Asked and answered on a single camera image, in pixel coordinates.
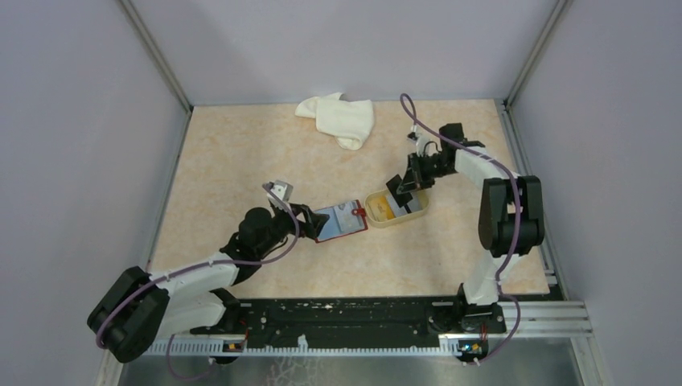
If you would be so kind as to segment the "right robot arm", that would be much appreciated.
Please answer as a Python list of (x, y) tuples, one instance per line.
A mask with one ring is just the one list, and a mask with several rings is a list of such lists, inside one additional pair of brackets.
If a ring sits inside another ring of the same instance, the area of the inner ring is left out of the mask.
[(541, 182), (509, 170), (489, 155), (484, 144), (468, 140), (459, 123), (444, 125), (438, 137), (440, 147), (431, 154), (431, 141), (421, 127), (412, 125), (407, 138), (416, 150), (408, 156), (406, 172), (387, 187), (405, 210), (417, 192), (448, 175), (461, 174), (480, 189), (478, 234), (484, 254), (462, 283), (465, 301), (453, 309), (456, 327), (474, 331), (485, 318), (482, 306), (499, 300), (503, 273), (544, 239)]

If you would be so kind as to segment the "red leather card holder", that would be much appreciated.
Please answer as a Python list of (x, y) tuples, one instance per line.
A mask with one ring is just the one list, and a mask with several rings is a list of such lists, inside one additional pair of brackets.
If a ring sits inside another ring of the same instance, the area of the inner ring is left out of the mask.
[(358, 199), (314, 210), (314, 214), (328, 215), (315, 239), (317, 243), (368, 230), (367, 213)]

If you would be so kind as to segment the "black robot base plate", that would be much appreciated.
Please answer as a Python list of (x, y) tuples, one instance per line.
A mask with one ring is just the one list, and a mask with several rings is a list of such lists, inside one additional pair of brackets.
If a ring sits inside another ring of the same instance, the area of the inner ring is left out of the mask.
[(215, 326), (193, 335), (245, 335), (253, 349), (436, 347), (441, 334), (503, 334), (501, 306), (468, 306), (459, 296), (378, 298), (251, 298), (234, 301)]

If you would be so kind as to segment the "gold VIP card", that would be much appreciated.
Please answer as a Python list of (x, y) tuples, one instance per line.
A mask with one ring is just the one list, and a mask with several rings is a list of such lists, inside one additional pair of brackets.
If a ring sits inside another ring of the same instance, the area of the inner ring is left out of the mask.
[(371, 198), (368, 207), (377, 222), (385, 222), (395, 218), (388, 199), (385, 195)]

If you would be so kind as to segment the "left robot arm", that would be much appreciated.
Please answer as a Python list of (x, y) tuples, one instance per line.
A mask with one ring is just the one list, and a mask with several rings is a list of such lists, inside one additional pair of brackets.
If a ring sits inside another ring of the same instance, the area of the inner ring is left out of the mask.
[(230, 304), (227, 288), (273, 262), (270, 253), (289, 236), (317, 239), (329, 219), (304, 204), (255, 207), (228, 243), (200, 263), (168, 273), (124, 270), (87, 318), (96, 345), (128, 363), (155, 339), (202, 328), (234, 331), (241, 312)]

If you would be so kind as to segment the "dark grey card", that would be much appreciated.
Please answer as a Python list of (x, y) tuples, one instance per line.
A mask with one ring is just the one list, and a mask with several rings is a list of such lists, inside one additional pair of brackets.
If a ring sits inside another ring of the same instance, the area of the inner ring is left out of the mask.
[(388, 192), (399, 207), (405, 207), (413, 199), (411, 192), (403, 191), (402, 182), (403, 178), (400, 175), (394, 175), (385, 183)]

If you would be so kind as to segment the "black striped card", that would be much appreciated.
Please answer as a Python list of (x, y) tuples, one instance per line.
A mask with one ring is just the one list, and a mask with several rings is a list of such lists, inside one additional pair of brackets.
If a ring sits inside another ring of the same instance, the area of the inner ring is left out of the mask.
[(395, 217), (414, 214), (423, 209), (419, 198), (415, 194), (410, 195), (410, 200), (405, 205), (399, 205), (391, 195), (388, 196), (388, 203)]

